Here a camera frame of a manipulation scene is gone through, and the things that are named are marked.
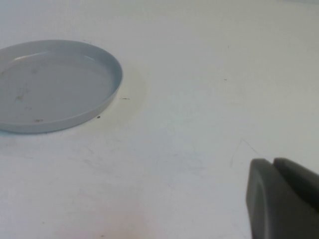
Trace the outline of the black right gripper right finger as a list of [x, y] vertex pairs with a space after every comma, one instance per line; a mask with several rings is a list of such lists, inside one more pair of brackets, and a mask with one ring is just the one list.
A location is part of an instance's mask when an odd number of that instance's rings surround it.
[[274, 167], [302, 199], [319, 198], [319, 175], [286, 158], [275, 158]]

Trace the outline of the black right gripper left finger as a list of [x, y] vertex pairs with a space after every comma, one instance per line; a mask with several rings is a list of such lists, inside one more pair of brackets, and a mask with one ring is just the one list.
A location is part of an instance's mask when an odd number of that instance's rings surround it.
[[254, 239], [319, 237], [319, 199], [302, 199], [273, 162], [251, 161], [246, 205]]

